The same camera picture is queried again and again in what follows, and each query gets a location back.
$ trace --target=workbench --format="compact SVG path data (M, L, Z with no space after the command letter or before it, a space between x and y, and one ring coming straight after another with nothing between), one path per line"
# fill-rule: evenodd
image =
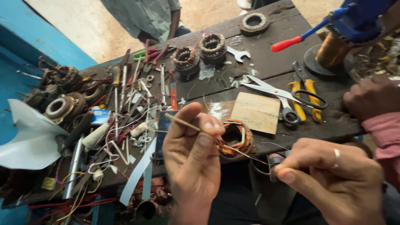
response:
M256 77L273 87L290 91L288 83L292 82L294 74L292 63L297 60L302 64L304 53L309 48L321 44L322 41L316 34L313 34L300 44L293 45L281 52L273 53L270 50L272 44L303 34L311 27L290 0L281 0L263 8L259 8L255 10L255 12L263 13L268 16L270 20L268 30L259 36L246 37L241 35L238 23L241 21L242 16L238 16L210 26L209 28L192 32L153 46L162 48L166 43L169 43L170 46L177 46L178 48L184 46L194 47L202 37L203 33L219 33L224 35L227 45L231 43L235 36L240 36L243 45L238 47L229 46L239 51L248 51L251 54L250 60L244 58L245 62L243 64L238 64L233 55L227 53L226 61L231 61L232 64L225 64L224 68L217 68L214 76L210 79L199 80L197 76L193 80L186 81L186 77L181 78L180 74L176 74L172 78L166 79L166 85L168 86L171 83L176 83L178 102L181 98L188 101L187 103L194 101L203 103L203 99L205 99L206 102L230 101L236 100L239 92L268 96L243 85L240 85L239 88L230 87L229 77L234 77L235 80L241 81L243 74L248 73L249 68L257 70L258 75ZM171 55L172 54L169 54L163 60L159 60L158 64L165 63L166 70L174 70L174 65L170 58ZM123 56L81 70L80 74L83 77L94 74L102 77L110 66L118 66L121 63L122 58ZM133 58L133 55L130 55L128 59L128 63L132 64L132 70L136 67ZM155 81L149 90L152 95L160 94L160 73L153 69L150 74L155 76ZM310 73L308 75L315 81L314 86L319 90L318 95L326 99L329 104L329 107L322 111L323 122L321 124L315 123L311 116L311 109L305 109L307 120L298 125L296 129L289 129L283 123L279 122L276 135L253 131L258 155L281 151L283 149L282 147L289 149L299 138L303 137L322 139L326 141L340 141L363 133L363 129L357 120L350 117L350 115L345 112L342 105L343 94L349 90L349 88L354 84L354 81L350 77L323 80L320 77L311 75ZM167 103L170 104L170 98L166 99ZM127 176L130 176L132 170L142 157L142 154L137 149L130 149L130 154L136 158L136 161L133 164L128 165L125 172ZM125 171L127 166L121 159L117 160L117 164L121 171ZM65 165L62 165L60 169L60 177L68 174L68 168L68 162L66 162ZM157 162L154 162L153 176L161 176L165 174L165 167L163 165L157 165ZM115 175L110 169L106 170L104 175L105 178L100 187L123 185L127 181L121 173Z

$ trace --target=metal ring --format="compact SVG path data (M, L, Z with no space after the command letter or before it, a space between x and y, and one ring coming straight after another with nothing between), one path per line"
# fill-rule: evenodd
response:
M335 151L335 164L332 166L332 169L336 169L339 167L340 151L338 149L333 150Z

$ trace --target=wrench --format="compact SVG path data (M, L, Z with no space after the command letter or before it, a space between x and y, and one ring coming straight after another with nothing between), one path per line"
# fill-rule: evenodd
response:
M167 107L167 102L165 102L165 78L164 78L164 67L165 67L165 64L162 63L162 64L160 65L160 68L161 68L160 74L161 74L161 100L162 100L162 102L161 102L161 107L162 107L163 109L165 109L165 108Z
M238 62L243 62L242 57L243 56L247 56L248 58L250 58L250 53L249 52L240 52L240 51L236 51L235 49L227 46L226 47L228 52L231 53L232 55L235 56L236 61Z

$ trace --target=cardboard piece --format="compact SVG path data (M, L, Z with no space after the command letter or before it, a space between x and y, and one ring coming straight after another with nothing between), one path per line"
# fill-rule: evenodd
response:
M240 92L230 118L242 121L252 130L276 134L279 109L279 99Z

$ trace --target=hand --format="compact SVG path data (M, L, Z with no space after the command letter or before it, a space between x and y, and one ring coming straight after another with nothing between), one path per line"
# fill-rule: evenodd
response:
M385 113L399 112L399 98L400 88L384 74L360 80L343 96L350 113L361 122Z
M221 168L216 136L225 133L217 118L200 113L201 104L190 103L176 118L200 127L198 132L172 121L162 152L176 201L172 212L174 224L207 224L211 202L220 187Z
M338 161L334 149L340 151ZM309 168L310 175L300 171L303 168ZM385 224L382 168L358 147L302 138L275 172L310 200L330 225Z

